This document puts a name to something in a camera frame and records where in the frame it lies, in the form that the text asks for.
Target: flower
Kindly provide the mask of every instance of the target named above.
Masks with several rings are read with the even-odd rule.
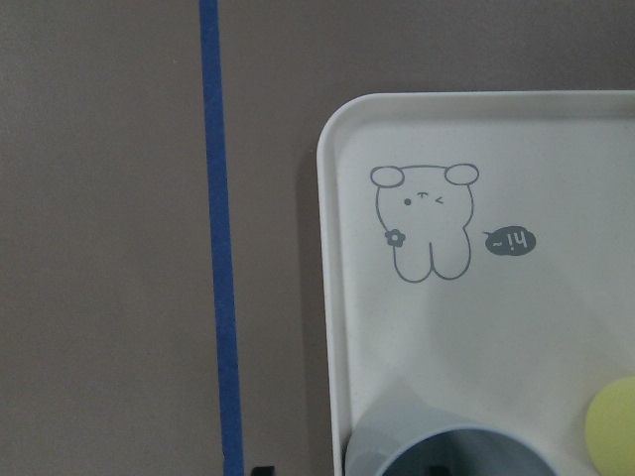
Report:
[[[404,244],[404,240],[406,240],[406,235],[398,229],[387,231],[384,233],[384,236],[390,246],[395,246],[397,248],[401,248]]]

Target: speech bubble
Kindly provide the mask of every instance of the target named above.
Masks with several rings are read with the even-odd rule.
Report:
[[[498,256],[523,256],[536,248],[536,235],[524,226],[506,226],[484,233],[485,248]]]

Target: cartoon bear drawing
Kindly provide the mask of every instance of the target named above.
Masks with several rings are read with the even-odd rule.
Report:
[[[471,260],[465,228],[474,211],[470,186],[478,168],[377,167],[370,179],[377,185],[377,216],[399,277],[408,283],[432,273],[444,280],[461,277]]]

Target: bear ear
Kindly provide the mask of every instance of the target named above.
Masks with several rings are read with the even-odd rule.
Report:
[[[445,179],[453,185],[472,185],[478,179],[478,169],[473,164],[456,164],[445,169]]]
[[[406,177],[398,167],[376,167],[370,171],[370,179],[381,188],[394,188],[401,185]]]

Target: white tray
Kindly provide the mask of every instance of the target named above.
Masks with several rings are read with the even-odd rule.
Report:
[[[455,164],[478,179],[449,183],[475,177]],[[335,476],[359,417],[404,384],[596,475],[586,407],[635,375],[635,93],[364,96],[324,127],[317,167]],[[485,234],[508,226],[524,229]],[[529,252],[500,256],[507,235]]]

